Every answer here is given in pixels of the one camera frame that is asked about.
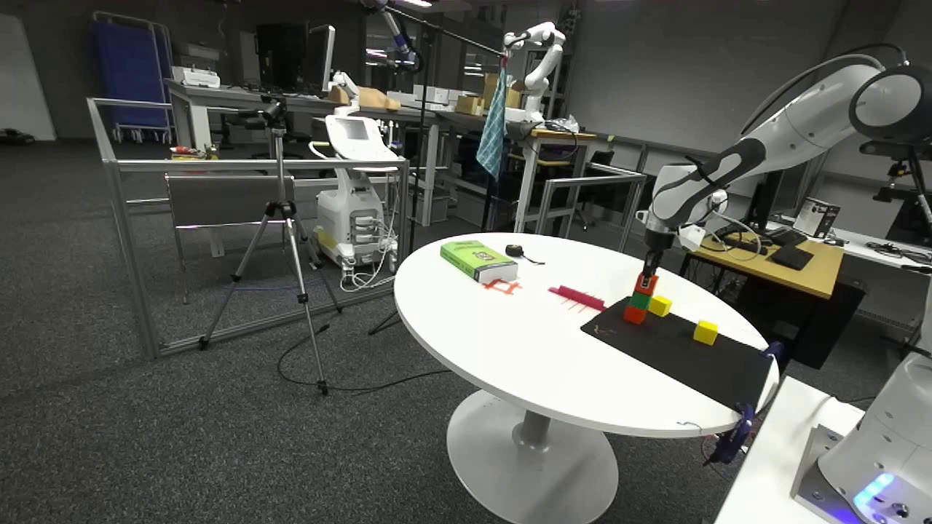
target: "yellow block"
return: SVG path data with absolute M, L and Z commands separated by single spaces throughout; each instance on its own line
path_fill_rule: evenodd
M 667 317 L 670 305 L 674 305 L 670 298 L 649 298 L 646 311 L 654 311 L 656 317 Z
M 713 347 L 718 338 L 721 338 L 721 327 L 718 322 L 710 322 L 710 319 L 699 319 L 696 322 L 696 331 L 694 331 L 696 344 Z

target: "monitor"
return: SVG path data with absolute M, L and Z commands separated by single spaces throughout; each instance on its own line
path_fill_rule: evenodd
M 333 27 L 257 27 L 257 46 L 265 89 L 326 92 L 335 49 Z

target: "green block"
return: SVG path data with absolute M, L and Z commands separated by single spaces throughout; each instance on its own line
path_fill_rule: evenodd
M 646 308 L 646 305 L 649 305 L 649 298 L 646 298 L 646 295 L 632 295 L 630 305 Z

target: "small object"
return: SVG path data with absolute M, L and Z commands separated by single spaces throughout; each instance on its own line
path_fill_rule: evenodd
M 594 308 L 594 311 L 606 311 L 606 303 L 603 303 L 603 299 L 598 299 L 598 298 L 592 298 L 592 295 L 582 295 L 582 292 L 576 292 L 576 287 L 569 287 L 569 286 L 556 286 L 556 287 L 550 287 L 550 295 L 560 295 L 560 298 L 566 298 L 566 299 L 582 303 L 582 305 L 590 305 L 590 308 Z
M 703 248 L 703 239 L 706 239 L 706 229 L 699 223 L 689 223 L 677 232 L 677 241 L 690 254 Z
M 632 295 L 630 305 L 632 305 L 632 308 L 646 308 L 646 305 L 649 305 L 649 298 L 646 298 L 646 295 Z
M 482 286 L 495 279 L 518 279 L 518 261 L 486 248 L 485 241 L 447 241 L 441 255 Z
M 766 232 L 773 241 L 779 241 L 779 244 L 801 244 L 801 241 L 808 241 L 808 235 L 804 232 L 799 232 L 799 229 L 792 229 L 792 226 L 780 226 L 780 229 L 776 229 L 776 232 Z
M 721 338 L 721 327 L 710 322 L 710 319 L 699 319 L 696 330 L 694 330 L 694 341 L 696 344 L 706 344 L 706 347 L 713 347 Z
M 528 258 L 521 244 L 506 244 L 504 254 L 512 255 L 512 258 Z
M 626 305 L 620 311 L 620 319 L 632 322 L 632 327 L 642 327 L 646 319 L 646 308 L 636 308 L 636 305 Z
M 654 298 L 654 292 L 658 287 L 658 273 L 654 276 L 638 276 L 636 283 L 636 295 Z
M 780 250 L 776 250 L 776 254 L 769 255 L 769 261 L 783 264 L 783 267 L 795 267 L 795 271 L 808 267 L 811 258 L 812 258 L 812 254 L 799 250 L 799 248 L 792 248 L 792 244 L 783 244 Z
M 195 152 L 189 145 L 172 145 L 172 161 L 192 161 Z
M 654 311 L 656 317 L 667 317 L 670 305 L 674 305 L 670 298 L 649 298 L 646 311 Z

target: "box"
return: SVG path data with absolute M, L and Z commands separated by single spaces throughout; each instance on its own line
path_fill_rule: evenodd
M 518 261 L 485 241 L 447 241 L 441 244 L 441 255 L 482 286 L 518 279 Z
M 490 103 L 492 103 L 495 81 L 499 81 L 499 72 L 486 72 L 486 76 L 485 76 L 485 107 L 490 107 Z M 504 105 L 506 105 L 506 107 L 521 107 L 521 92 L 512 89 L 512 87 L 506 87 Z
M 377 111 L 400 111 L 403 105 L 381 89 L 374 87 L 355 87 L 359 89 L 359 107 L 377 107 Z M 330 103 L 349 105 L 349 92 L 345 87 L 330 89 Z
M 485 116 L 486 105 L 482 97 L 460 97 L 456 114 Z

